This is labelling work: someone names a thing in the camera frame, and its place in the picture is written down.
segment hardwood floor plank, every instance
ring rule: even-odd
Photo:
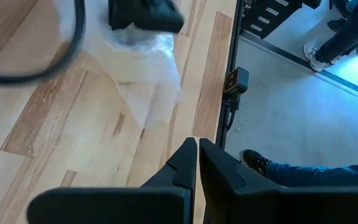
[[[159,170],[161,157],[166,148],[168,127],[168,123],[158,122],[144,131],[131,164],[126,186],[139,187]]]
[[[170,142],[167,143],[170,151],[169,157],[193,132],[193,122],[198,104],[197,96],[200,94],[209,41],[216,15],[214,8],[216,8],[216,2],[206,1],[197,10],[197,22],[194,23],[194,31],[191,34],[189,51],[186,55],[181,76],[182,98],[177,104],[171,119],[171,137]]]
[[[77,172],[74,172],[72,170],[66,171],[65,176],[63,177],[63,180],[62,180],[62,183],[60,184],[60,186],[61,187],[71,187],[71,184],[73,183],[75,175],[77,175]]]
[[[229,53],[231,27],[232,19],[217,12],[194,119],[193,135],[211,141],[215,139],[226,72],[226,62],[221,57],[227,57]]]
[[[51,64],[60,60],[67,48],[67,43],[62,44]],[[63,75],[66,72],[67,69],[60,71],[58,78],[43,82],[35,89],[2,145],[2,151],[24,157],[37,155],[37,152],[34,151],[34,141],[61,92],[61,87],[65,82]]]
[[[74,62],[68,73],[74,72],[70,71],[72,67],[84,67],[84,64],[94,63],[85,52],[82,52],[81,56],[85,57],[85,61]],[[110,77],[103,73],[88,72],[68,114],[56,150],[32,189],[16,224],[27,223],[27,205],[38,194],[59,187],[67,170],[76,172],[71,187],[108,187],[119,184],[120,179],[122,186],[125,185],[127,174],[125,164],[121,162],[128,166],[131,164],[131,161],[126,160],[128,155],[124,150],[127,145],[133,144],[128,135],[130,116],[125,119],[121,132],[113,136],[119,114],[126,114],[122,107],[122,99],[116,93],[115,84]],[[116,139],[123,136],[128,136],[126,142],[120,143],[126,145],[118,151]]]
[[[26,116],[21,115],[17,120],[16,128],[10,134],[12,137],[8,138],[3,150],[16,147],[15,144],[23,146],[23,142],[20,142],[19,138],[23,136],[20,133],[23,133],[24,130],[26,133],[29,130],[30,133],[37,133],[38,135],[32,136],[30,146],[32,148],[32,158],[27,158],[23,162],[22,168],[15,176],[13,184],[0,204],[0,223],[16,222],[50,156],[56,150],[56,145],[62,136],[62,130],[68,118],[68,113],[73,106],[85,76],[86,72],[82,68],[77,68],[70,70],[64,76],[58,77],[62,81],[49,81],[46,85],[52,85],[51,88],[54,87],[56,82],[62,82],[62,84],[59,87],[59,94],[53,100],[52,107],[47,111],[48,116],[38,117],[38,111],[31,109],[23,111],[22,114],[26,114]],[[38,100],[35,103],[37,105],[34,105],[34,108],[42,108],[44,107],[42,104],[45,102]],[[32,118],[30,124],[26,122],[27,118]],[[37,119],[43,122],[41,127],[35,123]]]
[[[192,28],[192,25],[193,25],[193,20],[195,18],[195,13],[196,13],[196,6],[197,6],[197,1],[193,1],[191,3],[191,9],[190,9],[190,15],[188,17],[188,19],[186,20],[186,33],[185,35],[187,37],[189,37],[191,35],[191,28]]]
[[[126,186],[142,129],[126,106],[121,109],[120,113],[125,114],[126,119],[122,124],[120,133],[112,135],[114,125],[111,125],[112,128],[108,128],[109,130],[105,133],[103,133],[103,127],[97,128],[96,131],[100,131],[98,136],[103,140],[92,145],[81,146],[75,150],[75,155],[70,158],[68,165],[69,167],[75,166],[79,170],[72,186]]]
[[[9,8],[15,2],[0,0],[0,24],[4,22],[4,16],[10,14]],[[52,3],[40,0],[0,51],[0,71],[47,66],[60,44],[57,34],[58,18]],[[35,85],[0,87],[0,148],[35,88]],[[23,161],[22,156],[0,151],[0,203]]]
[[[119,132],[121,131],[122,125],[124,124],[124,120],[125,120],[125,115],[120,113],[119,117],[118,117],[118,122],[116,124],[116,127],[114,128],[114,132],[113,132],[113,136],[115,136],[116,134],[119,134]]]
[[[200,146],[200,139],[195,137],[197,145]],[[194,216],[193,223],[201,224],[204,223],[204,212],[205,212],[205,197],[203,185],[201,183],[200,176],[200,158],[197,158],[197,170],[196,170],[196,197],[194,201]]]
[[[17,28],[22,24],[38,0],[11,1],[4,15],[4,22],[0,25],[0,51],[9,42]]]
[[[173,53],[175,56],[175,60],[177,61],[177,69],[180,76],[182,76],[183,70],[185,68],[185,62],[188,57],[188,53],[190,50],[190,41],[189,37],[186,37],[182,34],[177,34],[174,37],[175,47]]]

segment black cable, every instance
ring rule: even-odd
[[[74,0],[75,1],[75,31],[71,42],[68,46],[67,51],[63,57],[52,66],[41,72],[36,72],[30,75],[0,75],[0,85],[12,85],[12,84],[23,84],[30,83],[37,80],[51,79],[61,69],[69,66],[70,62],[76,55],[76,50],[81,43],[82,36],[85,29],[85,0]]]
[[[226,128],[227,130],[230,130],[231,126],[233,125],[234,122],[234,117],[236,116],[236,111],[235,110],[230,110],[230,120],[229,120],[229,124],[227,124]]]

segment blue jeans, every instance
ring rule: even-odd
[[[316,59],[329,63],[340,55],[349,55],[358,47],[358,5],[342,27],[316,52]]]
[[[358,165],[331,169],[272,162],[265,174],[276,184],[286,187],[358,185]]]

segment plastic bag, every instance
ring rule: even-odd
[[[180,77],[173,56],[173,35],[130,25],[111,30],[108,0],[86,0],[86,50],[115,81],[138,124],[151,127],[170,121],[180,92]],[[55,0],[60,33],[69,39],[74,29],[74,2]]]

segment white label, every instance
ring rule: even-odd
[[[283,6],[287,6],[289,3],[285,0],[275,0],[276,2],[282,4]]]
[[[266,24],[269,24],[269,23],[270,23],[269,20],[263,18],[262,16],[259,16],[259,17],[258,17],[258,20],[260,20],[260,21],[262,21],[262,22],[264,22],[264,23],[266,23]]]
[[[251,28],[253,28],[253,29],[255,29],[255,30],[257,30],[257,31],[261,31],[262,30],[262,28],[260,28],[259,26],[257,26],[257,25],[251,25]]]
[[[279,13],[278,13],[276,10],[274,10],[274,9],[272,9],[272,8],[270,8],[270,7],[268,7],[268,8],[266,9],[266,11],[270,12],[270,13],[273,14],[274,16],[279,15]]]

